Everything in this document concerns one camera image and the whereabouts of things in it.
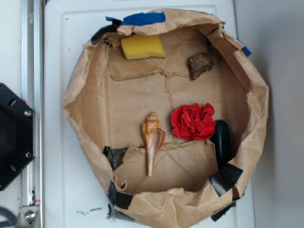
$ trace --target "white wall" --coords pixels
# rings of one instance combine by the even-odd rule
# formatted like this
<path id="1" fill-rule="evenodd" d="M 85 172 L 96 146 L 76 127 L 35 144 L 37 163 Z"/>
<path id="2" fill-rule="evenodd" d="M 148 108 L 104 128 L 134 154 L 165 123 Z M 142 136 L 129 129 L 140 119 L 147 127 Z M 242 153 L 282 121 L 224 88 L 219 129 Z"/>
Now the white wall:
<path id="1" fill-rule="evenodd" d="M 256 228 L 304 227 L 304 0 L 234 0 L 237 33 L 270 86 L 252 178 Z"/>
<path id="2" fill-rule="evenodd" d="M 21 0 L 0 0 L 0 82 L 21 96 Z M 21 175 L 0 191 L 0 206 L 18 215 Z"/>

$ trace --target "aluminum frame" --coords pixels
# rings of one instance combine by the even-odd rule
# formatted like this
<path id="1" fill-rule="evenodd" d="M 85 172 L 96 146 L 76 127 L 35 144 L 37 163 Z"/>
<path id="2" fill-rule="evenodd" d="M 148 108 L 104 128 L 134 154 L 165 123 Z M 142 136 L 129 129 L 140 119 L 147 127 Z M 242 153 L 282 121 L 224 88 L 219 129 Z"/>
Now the aluminum frame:
<path id="1" fill-rule="evenodd" d="M 44 227 L 43 41 L 45 0 L 22 0 L 21 97 L 35 110 L 35 159 L 23 170 L 22 206 L 41 202 L 35 227 Z"/>

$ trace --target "metal bracket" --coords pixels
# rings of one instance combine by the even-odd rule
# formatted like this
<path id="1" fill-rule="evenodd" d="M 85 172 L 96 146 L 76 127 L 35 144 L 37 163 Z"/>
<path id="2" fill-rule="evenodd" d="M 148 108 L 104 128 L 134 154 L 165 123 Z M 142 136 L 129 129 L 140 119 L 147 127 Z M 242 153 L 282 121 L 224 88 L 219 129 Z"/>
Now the metal bracket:
<path id="1" fill-rule="evenodd" d="M 39 206 L 26 206 L 20 208 L 15 228 L 34 228 L 35 222 L 40 218 L 38 216 Z"/>
<path id="2" fill-rule="evenodd" d="M 34 111 L 0 83 L 0 190 L 34 159 Z"/>

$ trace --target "black tape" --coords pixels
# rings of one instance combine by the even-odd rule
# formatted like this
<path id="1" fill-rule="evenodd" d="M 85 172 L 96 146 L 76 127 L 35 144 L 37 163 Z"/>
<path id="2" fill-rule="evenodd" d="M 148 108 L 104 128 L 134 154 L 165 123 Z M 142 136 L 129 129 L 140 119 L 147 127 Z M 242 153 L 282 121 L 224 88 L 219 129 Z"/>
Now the black tape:
<path id="1" fill-rule="evenodd" d="M 223 208 L 222 210 L 216 212 L 214 215 L 211 216 L 211 219 L 213 221 L 217 221 L 219 220 L 223 215 L 225 215 L 227 213 L 227 211 L 230 210 L 230 208 L 233 208 L 237 205 L 236 202 L 232 202 L 230 205 L 228 205 L 227 207 Z"/>
<path id="2" fill-rule="evenodd" d="M 237 183 L 242 172 L 243 170 L 228 163 L 221 170 L 210 175 L 209 180 L 221 197 Z"/>
<path id="3" fill-rule="evenodd" d="M 111 147 L 109 146 L 104 147 L 104 155 L 107 156 L 113 170 L 115 170 L 120 164 L 122 164 L 121 160 L 126 151 L 127 148 L 111 149 Z"/>
<path id="4" fill-rule="evenodd" d="M 118 218 L 129 222 L 135 222 L 133 218 L 123 214 L 118 210 L 115 210 L 113 204 L 109 204 L 108 207 L 109 207 L 109 217 Z"/>
<path id="5" fill-rule="evenodd" d="M 114 19 L 112 20 L 112 25 L 108 25 L 106 27 L 102 27 L 99 29 L 91 38 L 91 42 L 93 45 L 97 44 L 103 35 L 107 32 L 116 33 L 119 26 L 121 26 L 122 21 Z"/>
<path id="6" fill-rule="evenodd" d="M 133 195 L 118 192 L 113 182 L 111 182 L 108 197 L 114 205 L 126 210 L 128 210 L 133 199 Z"/>

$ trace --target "black object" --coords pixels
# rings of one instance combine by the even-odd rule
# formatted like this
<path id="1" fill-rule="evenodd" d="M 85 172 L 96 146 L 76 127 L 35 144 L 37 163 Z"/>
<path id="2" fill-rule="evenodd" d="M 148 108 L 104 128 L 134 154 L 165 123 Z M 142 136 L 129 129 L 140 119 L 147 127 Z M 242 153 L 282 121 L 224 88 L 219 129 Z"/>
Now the black object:
<path id="1" fill-rule="evenodd" d="M 16 225 L 17 217 L 6 208 L 0 207 L 0 215 L 4 216 L 7 219 L 6 221 L 0 222 L 0 228 Z"/>
<path id="2" fill-rule="evenodd" d="M 217 156 L 218 169 L 222 169 L 228 161 L 233 158 L 229 128 L 225 121 L 218 120 L 215 126 L 215 133 L 211 137 L 211 141 L 215 144 L 215 153 Z"/>
<path id="3" fill-rule="evenodd" d="M 0 190 L 34 159 L 34 111 L 0 83 Z"/>
<path id="4" fill-rule="evenodd" d="M 104 155 L 107 156 L 112 169 L 115 170 L 121 163 L 121 160 L 127 149 L 111 149 L 109 146 L 104 147 Z"/>
<path id="5" fill-rule="evenodd" d="M 103 35 L 107 32 L 112 32 L 112 33 L 116 33 L 117 32 L 117 28 L 119 26 L 121 26 L 122 21 L 121 20 L 117 20 L 117 19 L 113 19 L 112 20 L 112 25 L 108 25 L 105 27 L 102 27 L 101 29 L 99 29 L 91 38 L 91 42 L 93 45 L 97 44 L 100 39 L 103 37 Z"/>
<path id="6" fill-rule="evenodd" d="M 132 202 L 133 195 L 118 192 L 116 190 L 116 187 L 113 184 L 113 182 L 111 182 L 108 197 L 110 199 L 110 204 L 109 204 L 109 216 L 110 217 L 134 222 L 133 218 L 114 209 L 115 205 L 122 209 L 128 209 Z"/>
<path id="7" fill-rule="evenodd" d="M 238 181 L 243 170 L 227 163 L 220 171 L 209 176 L 209 180 L 218 196 L 224 195 Z"/>
<path id="8" fill-rule="evenodd" d="M 213 221 L 219 220 L 223 215 L 226 214 L 227 211 L 230 210 L 230 208 L 236 207 L 237 203 L 234 201 L 231 204 L 229 204 L 227 207 L 223 208 L 222 210 L 216 212 L 214 215 L 211 216 L 211 219 Z"/>
<path id="9" fill-rule="evenodd" d="M 122 219 L 122 220 L 129 221 L 129 222 L 135 222 L 135 220 L 133 218 L 121 213 L 118 210 L 115 210 L 113 204 L 109 204 L 108 207 L 109 207 L 109 216 L 108 216 L 109 218 L 113 217 L 113 218 L 118 218 L 118 219 Z"/>
<path id="10" fill-rule="evenodd" d="M 108 197 L 113 204 L 122 209 L 128 209 L 133 199 L 133 195 L 118 192 L 113 182 L 111 182 Z"/>

